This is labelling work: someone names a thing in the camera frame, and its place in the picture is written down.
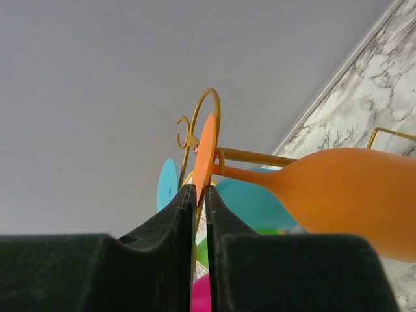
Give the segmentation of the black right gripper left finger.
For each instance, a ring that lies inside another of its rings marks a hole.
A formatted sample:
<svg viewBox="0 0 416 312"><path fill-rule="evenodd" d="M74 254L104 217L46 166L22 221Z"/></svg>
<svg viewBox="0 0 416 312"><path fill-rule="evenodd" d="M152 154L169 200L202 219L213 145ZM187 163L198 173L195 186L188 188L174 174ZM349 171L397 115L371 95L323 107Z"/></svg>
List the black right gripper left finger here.
<svg viewBox="0 0 416 312"><path fill-rule="evenodd" d="M128 234L1 237L2 311L189 311L196 189Z"/></svg>

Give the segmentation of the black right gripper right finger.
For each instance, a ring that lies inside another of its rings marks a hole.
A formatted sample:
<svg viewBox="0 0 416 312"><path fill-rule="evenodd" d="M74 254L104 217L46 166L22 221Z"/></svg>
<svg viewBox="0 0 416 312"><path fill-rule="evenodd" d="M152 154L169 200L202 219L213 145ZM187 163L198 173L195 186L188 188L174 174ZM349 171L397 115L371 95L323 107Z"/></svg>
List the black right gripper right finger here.
<svg viewBox="0 0 416 312"><path fill-rule="evenodd" d="M213 311L398 311L378 256L355 235L260 235L205 191Z"/></svg>

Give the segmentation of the pink wine glass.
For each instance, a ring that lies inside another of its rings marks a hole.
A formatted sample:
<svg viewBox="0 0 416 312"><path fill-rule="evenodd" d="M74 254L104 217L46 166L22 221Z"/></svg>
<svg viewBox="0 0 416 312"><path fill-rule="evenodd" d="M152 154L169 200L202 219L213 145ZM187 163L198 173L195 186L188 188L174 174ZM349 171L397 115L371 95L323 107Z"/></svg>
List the pink wine glass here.
<svg viewBox="0 0 416 312"><path fill-rule="evenodd" d="M211 312L211 288L209 274L199 278L192 288L191 312Z"/></svg>

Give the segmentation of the green wine glass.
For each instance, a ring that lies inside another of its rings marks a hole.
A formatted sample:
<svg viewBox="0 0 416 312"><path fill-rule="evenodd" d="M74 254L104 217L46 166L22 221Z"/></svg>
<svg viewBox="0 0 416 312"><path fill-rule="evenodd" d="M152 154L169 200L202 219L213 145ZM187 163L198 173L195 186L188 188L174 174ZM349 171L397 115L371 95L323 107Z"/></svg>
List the green wine glass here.
<svg viewBox="0 0 416 312"><path fill-rule="evenodd" d="M262 235L284 234L286 231L281 229L255 229ZM205 268L209 268L208 247L207 247L207 230L199 231L196 235L197 262Z"/></svg>

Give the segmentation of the teal wine glass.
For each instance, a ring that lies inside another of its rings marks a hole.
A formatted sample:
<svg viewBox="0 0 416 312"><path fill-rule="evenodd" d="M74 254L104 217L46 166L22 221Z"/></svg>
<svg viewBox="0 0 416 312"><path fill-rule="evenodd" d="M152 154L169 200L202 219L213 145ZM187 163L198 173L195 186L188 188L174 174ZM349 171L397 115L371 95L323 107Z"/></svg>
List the teal wine glass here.
<svg viewBox="0 0 416 312"><path fill-rule="evenodd" d="M156 209L163 210L178 192L179 176L172 159L162 166L157 186ZM279 200L258 185L223 178L216 189L227 208L253 229L292 229L298 225Z"/></svg>

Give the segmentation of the yellow framed whiteboard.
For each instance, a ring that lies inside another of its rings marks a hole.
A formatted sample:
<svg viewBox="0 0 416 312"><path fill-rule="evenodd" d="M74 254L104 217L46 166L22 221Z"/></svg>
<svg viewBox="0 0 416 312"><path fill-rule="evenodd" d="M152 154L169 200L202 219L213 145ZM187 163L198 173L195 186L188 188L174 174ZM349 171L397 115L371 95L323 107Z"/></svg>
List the yellow framed whiteboard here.
<svg viewBox="0 0 416 312"><path fill-rule="evenodd" d="M201 216L198 223L198 228L196 232L195 242L199 246L207 238L207 221L206 221L206 209L205 209L205 200L202 201L200 206Z"/></svg>

